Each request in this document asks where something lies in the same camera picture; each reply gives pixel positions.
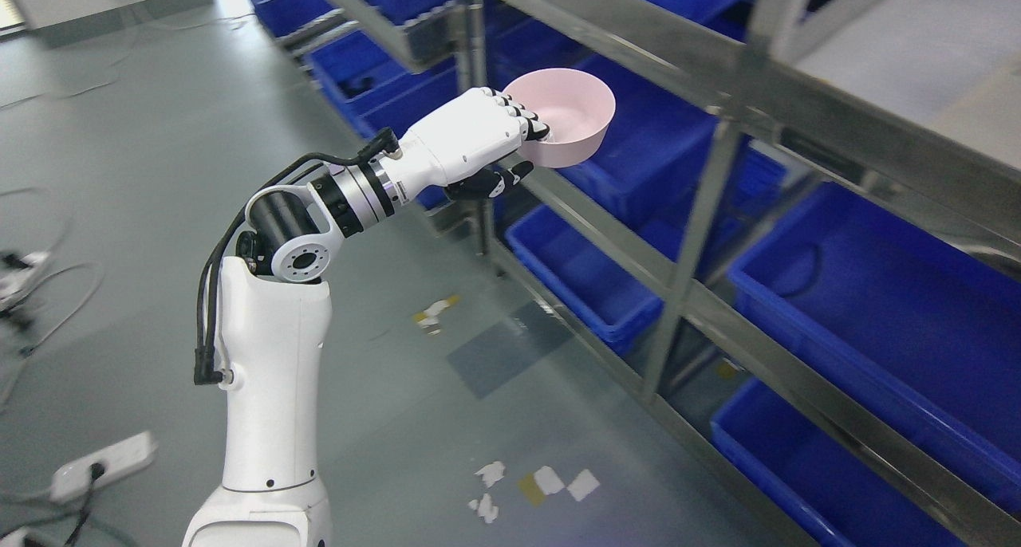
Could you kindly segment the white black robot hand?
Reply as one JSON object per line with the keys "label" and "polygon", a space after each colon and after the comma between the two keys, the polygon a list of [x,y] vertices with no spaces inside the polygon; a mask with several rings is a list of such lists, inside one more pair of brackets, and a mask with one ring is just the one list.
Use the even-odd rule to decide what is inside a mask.
{"label": "white black robot hand", "polygon": [[384,157],[380,165],[404,199],[430,185],[443,187],[449,199],[494,199],[534,165],[497,170],[492,164],[548,134],[550,126],[510,94],[473,87],[409,127],[399,140],[399,157]]}

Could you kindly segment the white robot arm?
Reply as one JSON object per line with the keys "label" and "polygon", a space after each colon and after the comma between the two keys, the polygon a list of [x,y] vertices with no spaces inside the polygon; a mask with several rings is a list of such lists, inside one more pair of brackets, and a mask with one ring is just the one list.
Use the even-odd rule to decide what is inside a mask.
{"label": "white robot arm", "polygon": [[227,228],[200,278],[193,380],[227,396],[225,466],[185,546],[329,546],[334,521],[317,444],[321,279],[349,237],[408,201],[380,150],[307,183],[274,177]]}

